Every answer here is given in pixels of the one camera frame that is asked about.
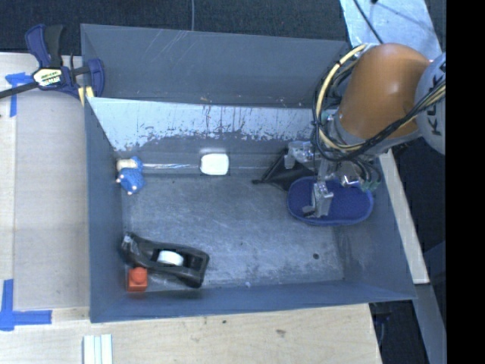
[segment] black cable wire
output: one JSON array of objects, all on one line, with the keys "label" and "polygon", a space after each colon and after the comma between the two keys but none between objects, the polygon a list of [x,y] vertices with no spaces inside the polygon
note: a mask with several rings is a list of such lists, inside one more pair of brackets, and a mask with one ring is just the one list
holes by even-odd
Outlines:
[{"label": "black cable wire", "polygon": [[362,7],[360,6],[360,4],[358,3],[357,0],[353,0],[354,1],[354,4],[355,6],[357,7],[358,11],[361,13],[362,17],[364,18],[365,22],[367,23],[367,25],[369,26],[369,29],[372,31],[372,33],[374,34],[374,36],[377,38],[377,40],[379,41],[379,43],[384,43],[384,41],[382,40],[382,38],[379,36],[379,34],[377,33],[377,31],[374,29],[374,26],[372,25],[372,23],[369,21],[368,17],[366,16],[366,14],[364,13],[364,10],[362,10]]}]

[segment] yellow cable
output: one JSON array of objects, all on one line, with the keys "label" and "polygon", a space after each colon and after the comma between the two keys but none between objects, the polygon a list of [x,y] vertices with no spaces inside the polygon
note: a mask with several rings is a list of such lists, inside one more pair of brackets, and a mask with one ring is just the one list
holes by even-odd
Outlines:
[{"label": "yellow cable", "polygon": [[[358,52],[362,51],[363,49],[365,49],[367,47],[367,44],[364,43],[362,45],[358,45],[357,47],[353,48],[352,50],[350,50],[350,52],[348,52],[347,54],[345,54],[333,67],[332,69],[330,70],[330,72],[327,74],[327,76],[325,77],[325,80],[324,82],[322,83],[322,86],[321,86],[321,89],[320,89],[320,92],[318,93],[318,98],[317,98],[317,103],[315,105],[315,114],[317,115],[317,119],[320,120],[320,117],[321,117],[321,105],[322,105],[322,102],[324,101],[324,96],[325,96],[325,93],[327,91],[327,87],[330,83],[330,81],[332,80],[333,78],[333,75],[336,73],[337,70],[339,70],[340,67],[342,67],[343,64],[345,64],[351,57],[353,57],[355,54],[357,54]],[[335,145],[330,139],[328,139],[325,134],[323,133],[322,130],[318,129],[318,135],[320,136],[320,138],[324,141],[325,145],[327,147],[331,147],[331,148],[334,148],[334,149],[340,149],[340,147],[338,147],[337,145]]]}]

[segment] table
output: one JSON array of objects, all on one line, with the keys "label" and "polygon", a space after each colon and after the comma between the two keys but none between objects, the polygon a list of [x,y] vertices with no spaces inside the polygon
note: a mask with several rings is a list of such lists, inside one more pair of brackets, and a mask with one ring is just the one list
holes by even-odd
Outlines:
[{"label": "table", "polygon": [[[37,68],[35,58],[29,54],[0,53],[0,62],[0,89],[10,87],[3,78],[6,74],[21,71],[30,74]],[[76,57],[75,65],[80,63],[80,57]],[[79,240],[80,236],[76,237],[76,234],[83,233],[85,225],[80,219],[85,214],[82,200],[85,180],[73,178],[77,181],[69,181],[63,178],[61,172],[57,186],[49,182],[34,182],[36,174],[42,173],[43,168],[55,160],[49,157],[49,148],[45,147],[44,156],[34,151],[32,155],[17,155],[16,150],[17,132],[20,132],[17,130],[18,121],[26,117],[29,107],[45,109],[47,118],[39,120],[36,139],[42,145],[45,141],[56,141],[53,139],[57,133],[56,126],[49,123],[49,112],[55,113],[54,107],[63,102],[70,106],[76,118],[82,114],[82,105],[64,94],[41,93],[37,89],[18,95],[17,101],[18,115],[15,118],[9,117],[10,99],[0,101],[0,163],[3,169],[0,190],[0,280],[19,280],[19,290],[14,292],[14,308],[35,309],[39,303],[48,303],[53,312],[51,325],[17,326],[11,332],[0,331],[0,362],[79,363],[82,362],[83,336],[91,334],[111,334],[114,362],[123,363],[382,362],[367,304],[91,324],[85,290],[88,281],[87,253],[83,257],[87,248],[83,250],[86,243]],[[79,125],[73,122],[73,133],[76,129],[79,133]],[[28,132],[34,136],[36,134],[35,131]],[[76,150],[76,155],[82,155],[83,145]],[[62,152],[65,155],[69,153],[68,150]],[[79,171],[82,168],[76,162],[74,153],[64,162],[68,174],[73,169]],[[416,284],[427,283],[429,278],[393,157],[386,154],[381,160],[413,281]],[[22,175],[21,187],[16,188],[20,168],[27,170]],[[45,206],[30,206],[31,216],[25,212],[15,212],[18,190],[23,190],[23,193],[44,193]],[[65,215],[49,209],[49,204],[52,207],[59,200],[56,193],[63,193],[61,201],[63,210],[68,212],[67,216],[78,219],[74,227],[66,223]],[[42,215],[35,215],[35,212],[42,212]],[[37,236],[26,234],[29,232],[27,219],[32,228],[43,224],[58,229],[47,231],[44,227]],[[74,246],[73,239],[80,243]],[[51,251],[57,259],[39,248],[39,244],[46,242],[50,242]],[[27,243],[37,245],[26,249]],[[72,261],[72,255],[78,257],[70,268],[60,268],[61,264],[53,262]],[[26,301],[19,297],[19,293],[31,293],[32,297]]]}]

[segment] wooden table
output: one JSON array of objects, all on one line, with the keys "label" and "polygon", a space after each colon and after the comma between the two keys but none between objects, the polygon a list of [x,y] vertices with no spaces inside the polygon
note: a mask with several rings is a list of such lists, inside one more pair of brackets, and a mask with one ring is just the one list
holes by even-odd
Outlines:
[{"label": "wooden table", "polygon": [[[75,58],[75,62],[79,65],[80,58]],[[4,80],[6,74],[21,71],[30,74],[35,69],[36,60],[32,55],[0,53],[0,90],[10,87]],[[16,277],[14,262],[16,257],[21,257],[21,249],[14,244],[18,229],[14,214],[17,118],[22,117],[22,104],[39,102],[42,106],[47,98],[81,106],[69,96],[40,93],[35,89],[17,97],[19,115],[10,118],[10,99],[0,100],[0,283]],[[419,246],[416,248],[417,237],[392,156],[385,155],[383,163],[386,179],[394,185],[390,188],[391,201],[414,282],[425,283],[428,281],[426,268]],[[42,258],[39,260],[42,274],[44,268],[50,267]],[[72,267],[59,273],[55,284],[62,285],[63,280],[77,276],[77,267]],[[32,291],[36,290],[42,290],[42,282],[37,278],[32,280]],[[106,324],[90,323],[89,307],[83,298],[76,301],[69,297],[67,304],[51,307],[51,325],[17,326],[14,331],[0,331],[0,362],[81,363],[83,336],[111,334],[114,362],[123,364],[382,363],[368,304]]]}]

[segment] white object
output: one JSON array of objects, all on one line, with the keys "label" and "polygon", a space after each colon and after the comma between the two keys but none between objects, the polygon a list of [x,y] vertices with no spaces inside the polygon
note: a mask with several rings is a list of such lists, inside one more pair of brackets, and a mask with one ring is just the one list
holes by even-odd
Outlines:
[{"label": "white object", "polygon": [[200,171],[207,175],[225,175],[229,171],[229,156],[224,153],[212,153],[202,156]]},{"label": "white object", "polygon": [[132,159],[118,159],[116,162],[116,170],[119,172],[123,168],[136,168],[138,165]]},{"label": "white object", "polygon": [[180,266],[183,264],[183,256],[173,251],[161,251],[157,262]]},{"label": "white object", "polygon": [[110,334],[84,336],[83,364],[113,364],[113,343]]}]

